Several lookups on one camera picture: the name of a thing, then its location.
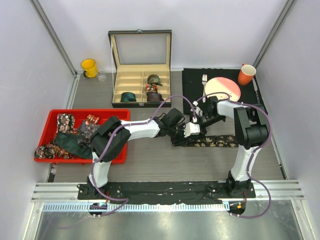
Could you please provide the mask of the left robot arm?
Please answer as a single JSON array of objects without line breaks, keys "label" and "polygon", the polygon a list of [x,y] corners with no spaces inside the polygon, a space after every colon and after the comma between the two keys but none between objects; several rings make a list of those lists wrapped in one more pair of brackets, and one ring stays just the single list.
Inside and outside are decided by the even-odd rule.
[{"label": "left robot arm", "polygon": [[107,192],[108,172],[111,161],[122,151],[127,142],[142,138],[159,138],[183,136],[179,124],[184,120],[183,114],[176,108],[159,117],[141,121],[119,120],[116,116],[109,118],[90,137],[93,172],[87,178],[89,194],[100,200]]}]

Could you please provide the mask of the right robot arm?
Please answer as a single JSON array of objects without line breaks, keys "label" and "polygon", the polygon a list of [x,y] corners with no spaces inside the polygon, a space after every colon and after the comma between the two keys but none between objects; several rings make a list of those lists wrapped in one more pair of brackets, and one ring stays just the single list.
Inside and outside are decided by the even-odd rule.
[{"label": "right robot arm", "polygon": [[262,104],[248,104],[229,99],[208,98],[211,108],[203,111],[203,117],[228,117],[234,120],[238,151],[233,167],[225,182],[226,193],[233,198],[250,190],[252,168],[256,157],[271,140],[272,124]]}]

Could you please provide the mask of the black gold leaf tie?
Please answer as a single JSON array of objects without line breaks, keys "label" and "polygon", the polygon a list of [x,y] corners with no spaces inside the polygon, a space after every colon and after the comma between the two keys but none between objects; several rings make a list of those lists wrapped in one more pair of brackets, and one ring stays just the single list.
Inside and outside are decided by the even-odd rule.
[{"label": "black gold leaf tie", "polygon": [[239,146],[234,135],[191,135],[187,138],[172,137],[171,143],[175,147],[237,148]]}]

